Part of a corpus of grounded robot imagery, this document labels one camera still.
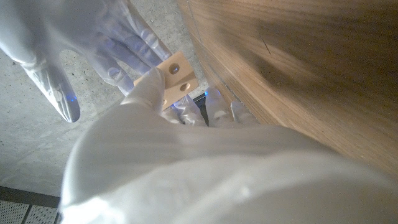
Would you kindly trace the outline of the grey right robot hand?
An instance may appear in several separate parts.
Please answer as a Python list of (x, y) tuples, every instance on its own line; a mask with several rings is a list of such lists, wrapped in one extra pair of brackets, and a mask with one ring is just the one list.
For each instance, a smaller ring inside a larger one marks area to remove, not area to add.
[(84, 56), (124, 95), (134, 84), (121, 63), (144, 74), (171, 55), (132, 2), (124, 0), (4, 0), (1, 50), (69, 123), (79, 119), (80, 107), (60, 63), (63, 50)]

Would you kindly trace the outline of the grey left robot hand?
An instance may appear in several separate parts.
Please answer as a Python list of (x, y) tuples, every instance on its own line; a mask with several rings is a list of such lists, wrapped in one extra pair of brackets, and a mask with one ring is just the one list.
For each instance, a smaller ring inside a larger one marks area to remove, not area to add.
[(75, 144), (64, 223), (396, 223), (397, 181), (234, 104), (214, 128), (160, 115), (157, 68)]

